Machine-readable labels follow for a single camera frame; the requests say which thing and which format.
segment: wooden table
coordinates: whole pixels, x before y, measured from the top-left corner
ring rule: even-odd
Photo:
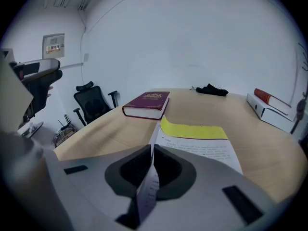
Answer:
[[[243,174],[276,202],[294,194],[304,179],[308,163],[293,137],[260,121],[246,97],[226,97],[186,89],[170,91],[166,117],[172,123],[220,126],[240,161]],[[101,116],[55,152],[59,160],[98,156],[148,143],[156,121],[126,117],[122,107]]]

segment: electrical box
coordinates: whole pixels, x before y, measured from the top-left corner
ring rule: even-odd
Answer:
[[[64,57],[64,33],[43,36],[42,58]]]

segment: wall outlet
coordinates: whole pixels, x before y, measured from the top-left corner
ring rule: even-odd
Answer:
[[[85,53],[83,56],[83,62],[87,62],[89,59],[89,53]]]

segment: black chair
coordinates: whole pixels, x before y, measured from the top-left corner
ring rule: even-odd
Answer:
[[[74,98],[80,105],[84,118],[88,124],[112,110],[103,99],[101,88],[99,86],[93,87],[93,85],[93,82],[90,81],[86,85],[76,87],[78,92],[74,94]],[[111,95],[115,108],[117,107],[115,99],[116,94],[117,91],[113,91],[108,94]],[[77,113],[82,124],[85,126],[86,123],[84,122],[79,110],[80,108],[77,108],[74,112]]]

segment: wall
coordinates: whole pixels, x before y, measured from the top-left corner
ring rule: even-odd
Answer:
[[[282,11],[277,0],[93,0],[84,80],[118,90],[120,104],[155,87],[211,83],[243,95],[261,88],[294,106],[307,83],[295,52],[303,39]]]
[[[76,70],[80,73],[80,41],[84,25],[77,9],[74,7],[54,8],[52,5],[43,9],[43,2],[44,0],[29,0],[25,4],[2,38],[1,48],[13,48],[17,62],[33,61],[42,58],[44,35],[64,33],[65,57],[58,59],[61,62],[61,68],[76,66]],[[67,80],[68,74],[70,73],[63,68],[63,79]],[[76,81],[78,85],[82,85],[81,76]],[[31,122],[44,121],[44,127],[53,133],[61,127],[58,119],[65,125],[64,114],[67,113],[66,110],[71,111],[71,105],[66,106],[66,97],[62,92],[66,93],[67,89],[70,91],[75,89],[76,83],[74,82],[74,86],[63,89],[62,83],[60,88],[57,87],[58,82],[53,83],[54,89],[49,92],[51,97],[47,99],[46,107],[39,111]]]

